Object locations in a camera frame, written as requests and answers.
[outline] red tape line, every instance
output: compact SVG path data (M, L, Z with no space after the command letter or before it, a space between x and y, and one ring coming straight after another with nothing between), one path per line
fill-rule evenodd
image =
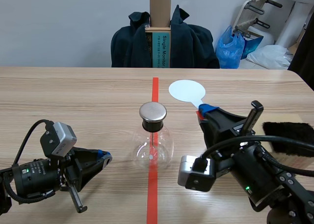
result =
M152 101L159 101L159 78L153 78ZM158 133L150 140L150 155L153 158L149 161L148 189L147 189L147 224L158 224Z

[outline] silver lid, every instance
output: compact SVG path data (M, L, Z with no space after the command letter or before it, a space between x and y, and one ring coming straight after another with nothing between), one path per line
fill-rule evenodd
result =
M167 115L164 105L157 102L148 102L141 106L139 115L147 122L161 122Z

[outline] wooden table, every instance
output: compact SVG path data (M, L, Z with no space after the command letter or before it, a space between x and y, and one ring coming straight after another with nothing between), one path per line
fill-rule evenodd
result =
M268 209L255 213L230 175L219 178L209 193L177 185L181 156L200 155L205 143L196 109L172 98L168 87L175 80L196 80L207 91L204 102L229 112L248 113L251 101L259 100L265 112L298 113L314 125L314 93L295 73L33 67L0 67L0 168L11 166L28 129L42 118L71 125L78 137L76 146L109 151L113 162L80 193L88 206L85 213L76 213L68 193L57 192L35 204L12 201L0 222L145 224L148 176L133 165L131 136L141 124L139 107L151 100L153 77L159 77L159 101L168 109L164 123L175 143L171 167L158 174L158 223L266 223ZM39 143L43 131L43 126L35 130L20 164L44 157ZM314 189L313 179L299 180Z

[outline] white disc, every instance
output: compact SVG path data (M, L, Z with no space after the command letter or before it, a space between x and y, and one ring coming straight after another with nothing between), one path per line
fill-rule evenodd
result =
M191 102L198 108L206 94L205 88L191 80L179 80L169 86L169 93L177 100Z

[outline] blue clamp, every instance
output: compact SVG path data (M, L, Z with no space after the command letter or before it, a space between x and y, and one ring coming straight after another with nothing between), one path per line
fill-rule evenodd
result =
M207 112L211 112L211 111L214 111L216 109L218 109L219 107L215 107L215 106L211 106L211 105L208 105L208 104L201 104L199 107L198 107L198 111L201 113L202 117L205 117L205 114Z
M98 154L97 154L97 159L102 158L104 156L104 152L102 150L98 150Z

